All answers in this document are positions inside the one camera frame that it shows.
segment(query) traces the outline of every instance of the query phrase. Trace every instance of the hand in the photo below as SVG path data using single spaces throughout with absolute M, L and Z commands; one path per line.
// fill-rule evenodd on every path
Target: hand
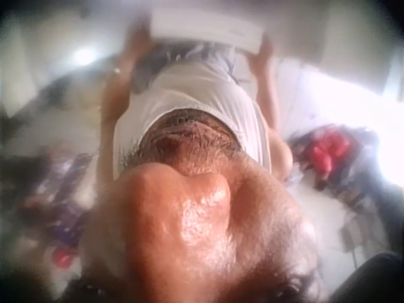
M 260 77 L 270 70 L 270 62 L 273 57 L 273 48 L 269 36 L 264 33 L 259 53 L 256 55 L 248 54 L 247 61 L 250 72 L 256 77 Z
M 140 60 L 144 58 L 154 46 L 155 43 L 150 38 L 148 26 L 142 25 L 140 29 L 132 26 L 126 35 L 123 54 L 134 60 Z

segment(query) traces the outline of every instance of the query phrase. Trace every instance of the bright light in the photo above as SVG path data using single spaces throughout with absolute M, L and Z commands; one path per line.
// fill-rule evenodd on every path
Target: bright light
M 92 63 L 96 59 L 96 53 L 92 49 L 80 49 L 73 55 L 74 63 L 80 66 Z

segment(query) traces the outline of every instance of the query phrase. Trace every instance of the man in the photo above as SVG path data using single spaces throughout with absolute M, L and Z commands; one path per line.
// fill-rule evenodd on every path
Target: man
M 317 302 L 314 229 L 282 186 L 292 156 L 277 133 L 269 40 L 248 56 L 257 102 L 233 80 L 229 48 L 165 47 L 129 33 L 107 84 L 101 201 L 66 300 Z

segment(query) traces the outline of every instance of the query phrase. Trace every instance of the white t-shirt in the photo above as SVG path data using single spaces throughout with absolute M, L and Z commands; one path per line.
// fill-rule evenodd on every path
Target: white t-shirt
M 131 97 L 115 128 L 115 179 L 123 170 L 123 158 L 154 122 L 177 109 L 213 115 L 227 125 L 251 158 L 271 170 L 265 121 L 257 103 L 220 68 L 205 62 L 180 62 L 160 72 L 147 91 Z

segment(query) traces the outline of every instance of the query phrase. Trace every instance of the skin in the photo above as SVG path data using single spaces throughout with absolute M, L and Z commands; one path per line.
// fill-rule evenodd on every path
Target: skin
M 129 34 L 121 73 L 107 85 L 97 170 L 102 199 L 81 243 L 83 278 L 63 300 L 320 302 L 314 229 L 279 181 L 288 155 L 271 128 L 275 114 L 265 116 L 271 145 L 280 146 L 271 150 L 275 175 L 246 155 L 220 121 L 177 110 L 151 127 L 113 181 L 113 130 L 130 93 L 126 66 L 152 47 L 146 30 Z M 258 68 L 270 56 L 263 49 L 249 57 L 250 67 L 269 80 Z M 270 87 L 259 88 L 260 104 L 276 102 Z M 189 120 L 176 122 L 181 115 Z

